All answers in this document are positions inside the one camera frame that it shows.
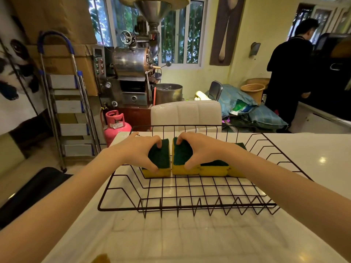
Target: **black wire rack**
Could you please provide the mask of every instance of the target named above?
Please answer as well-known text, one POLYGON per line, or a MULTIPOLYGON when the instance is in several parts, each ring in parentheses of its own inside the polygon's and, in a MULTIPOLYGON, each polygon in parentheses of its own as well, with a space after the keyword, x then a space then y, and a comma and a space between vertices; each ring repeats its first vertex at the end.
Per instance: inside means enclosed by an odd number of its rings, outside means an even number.
MULTIPOLYGON (((242 142, 248 151, 312 180, 263 133, 230 133, 229 128, 222 129, 221 125, 154 125, 150 132, 140 134, 159 135, 171 141, 186 131, 202 132, 230 143, 242 142)), ((211 216, 214 209, 222 209, 225 215, 233 209, 241 215, 247 210, 257 215, 267 210, 274 215, 280 208, 246 178, 198 175, 145 178, 139 167, 131 165, 123 165, 112 174, 98 205, 99 211, 136 210, 144 217, 148 212, 160 212, 162 217, 162 212, 171 210, 177 215, 181 210, 192 210, 195 216, 198 209, 207 209, 211 216)))

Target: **person in black clothing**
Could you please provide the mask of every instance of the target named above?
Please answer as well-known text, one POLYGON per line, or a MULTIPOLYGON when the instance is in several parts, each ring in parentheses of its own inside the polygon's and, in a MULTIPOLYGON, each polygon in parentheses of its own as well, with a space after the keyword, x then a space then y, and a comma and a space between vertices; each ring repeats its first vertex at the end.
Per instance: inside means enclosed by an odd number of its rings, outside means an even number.
POLYGON ((296 28, 295 36, 280 44, 273 52, 267 71, 272 72, 265 105, 291 125, 299 99, 310 92, 309 68, 313 45, 310 42, 319 23, 306 19, 296 28))

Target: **funnel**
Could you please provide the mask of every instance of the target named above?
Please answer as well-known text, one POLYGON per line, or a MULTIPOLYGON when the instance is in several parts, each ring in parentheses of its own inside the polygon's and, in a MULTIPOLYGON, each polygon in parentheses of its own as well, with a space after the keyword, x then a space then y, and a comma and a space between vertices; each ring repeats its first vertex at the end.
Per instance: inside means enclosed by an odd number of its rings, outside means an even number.
POLYGON ((148 23, 159 24, 162 18, 172 8, 172 5, 164 1, 138 0, 134 2, 134 6, 143 15, 148 23))

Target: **hand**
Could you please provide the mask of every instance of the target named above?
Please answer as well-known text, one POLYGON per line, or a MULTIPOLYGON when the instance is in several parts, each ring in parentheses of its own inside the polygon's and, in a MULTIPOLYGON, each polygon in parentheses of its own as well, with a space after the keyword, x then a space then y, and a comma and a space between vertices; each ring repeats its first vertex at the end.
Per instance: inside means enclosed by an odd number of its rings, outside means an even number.
POLYGON ((183 140, 188 141, 193 149, 193 156, 191 156, 184 165, 187 170, 190 170, 201 163, 208 163, 222 159, 224 151, 223 147, 227 144, 226 142, 194 132, 181 133, 177 139, 177 145, 183 140))
POLYGON ((303 94, 301 95, 301 97, 304 98, 304 99, 307 99, 310 95, 311 95, 311 93, 310 93, 310 92, 307 92, 307 93, 303 93, 303 94))
POLYGON ((110 150, 110 154, 120 152, 122 164, 146 168, 152 173, 157 173, 157 166, 151 162, 147 155, 154 144, 157 144, 159 149, 161 148, 161 138, 159 136, 137 136, 138 134, 139 132, 131 133, 125 140, 109 147, 108 150, 110 150))

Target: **cardboard box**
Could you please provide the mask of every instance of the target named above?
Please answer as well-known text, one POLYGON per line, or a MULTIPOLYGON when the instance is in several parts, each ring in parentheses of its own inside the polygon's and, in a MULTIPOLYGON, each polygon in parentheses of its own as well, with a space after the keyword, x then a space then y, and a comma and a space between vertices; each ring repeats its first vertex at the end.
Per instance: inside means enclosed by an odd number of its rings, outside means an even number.
MULTIPOLYGON (((97 44, 87 0, 10 0, 30 44, 36 44, 41 31, 56 30, 72 44, 97 44)), ((45 44, 64 44, 56 36, 45 44)))
MULTIPOLYGON (((38 69, 41 69, 37 46, 28 45, 27 49, 38 69)), ((79 71, 83 72, 83 79, 88 96, 97 96, 98 88, 94 74, 93 50, 91 46, 75 44, 73 45, 73 49, 77 68, 79 71)), ((71 55, 68 53, 65 45, 45 45, 44 53, 44 65, 47 74, 74 75, 71 55)))

